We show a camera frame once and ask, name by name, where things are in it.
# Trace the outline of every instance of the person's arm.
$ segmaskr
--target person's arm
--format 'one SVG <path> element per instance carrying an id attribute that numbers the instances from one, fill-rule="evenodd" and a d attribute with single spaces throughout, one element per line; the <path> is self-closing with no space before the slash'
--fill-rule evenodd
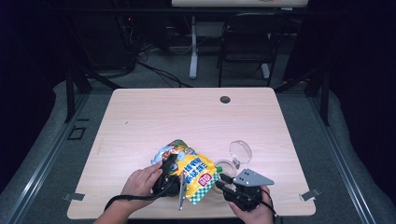
<path id="1" fill-rule="evenodd" d="M 265 190 L 268 194 L 270 190 L 266 186 L 262 186 L 262 190 Z M 266 193 L 262 193 L 262 200 L 265 203 L 271 204 L 271 200 Z M 242 219 L 246 224 L 273 224 L 273 214 L 269 208 L 267 208 L 263 204 L 259 204 L 259 206 L 253 209 L 250 212 L 242 211 L 236 204 L 229 202 L 233 213 Z"/>
<path id="2" fill-rule="evenodd" d="M 146 167 L 143 170 L 137 170 L 131 174 L 121 194 L 134 195 L 134 196 L 149 196 L 155 181 L 160 177 L 163 172 L 161 165 L 163 163 L 157 162 L 156 164 Z M 125 223 L 128 217 L 135 211 L 146 207 L 153 201 L 142 200 L 116 200 L 111 204 L 107 210 L 99 216 L 94 223 Z"/>

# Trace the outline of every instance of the chair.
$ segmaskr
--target chair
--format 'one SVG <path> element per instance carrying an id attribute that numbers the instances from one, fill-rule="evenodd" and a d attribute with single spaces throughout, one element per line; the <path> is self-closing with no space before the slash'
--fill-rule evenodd
<path id="1" fill-rule="evenodd" d="M 218 58 L 219 87 L 223 77 L 223 62 L 271 64 L 267 86 L 270 86 L 279 42 L 289 21 L 275 13 L 239 13 L 231 16 L 223 26 Z"/>

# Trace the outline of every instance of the table top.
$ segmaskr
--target table top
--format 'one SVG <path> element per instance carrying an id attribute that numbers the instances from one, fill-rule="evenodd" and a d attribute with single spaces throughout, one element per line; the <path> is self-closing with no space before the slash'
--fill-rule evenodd
<path id="1" fill-rule="evenodd" d="M 230 98 L 228 104 L 220 97 Z M 280 216 L 310 216 L 313 201 L 274 91 L 270 88 L 116 90 L 108 104 L 67 215 L 98 218 L 120 194 L 128 176 L 150 165 L 161 147 L 181 139 L 212 161 L 231 160 L 229 145 L 243 140 L 252 150 L 248 168 L 275 181 L 269 186 Z M 221 194 L 210 190 L 196 205 L 160 198 L 131 218 L 235 217 Z"/>
<path id="2" fill-rule="evenodd" d="M 306 7 L 308 0 L 172 0 L 173 7 Z"/>

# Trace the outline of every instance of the snack bag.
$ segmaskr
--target snack bag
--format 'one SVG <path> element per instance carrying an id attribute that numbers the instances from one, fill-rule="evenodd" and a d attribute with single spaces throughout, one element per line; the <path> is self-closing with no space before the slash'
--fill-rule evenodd
<path id="1" fill-rule="evenodd" d="M 151 163 L 166 160 L 171 153 L 178 155 L 169 175 L 181 176 L 184 172 L 188 188 L 186 198 L 192 204 L 198 204 L 215 182 L 219 180 L 215 164 L 206 156 L 197 154 L 186 143 L 178 139 L 161 148 Z"/>

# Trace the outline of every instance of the red label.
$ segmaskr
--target red label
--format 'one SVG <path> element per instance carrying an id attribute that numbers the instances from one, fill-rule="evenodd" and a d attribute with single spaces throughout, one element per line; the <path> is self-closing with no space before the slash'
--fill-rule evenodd
<path id="1" fill-rule="evenodd" d="M 199 183 L 202 187 L 204 187 L 204 186 L 207 185 L 207 183 L 210 182 L 211 179 L 212 179 L 212 175 L 210 175 L 210 174 L 203 174 L 203 175 L 201 175 L 201 177 L 199 178 L 198 183 Z"/>

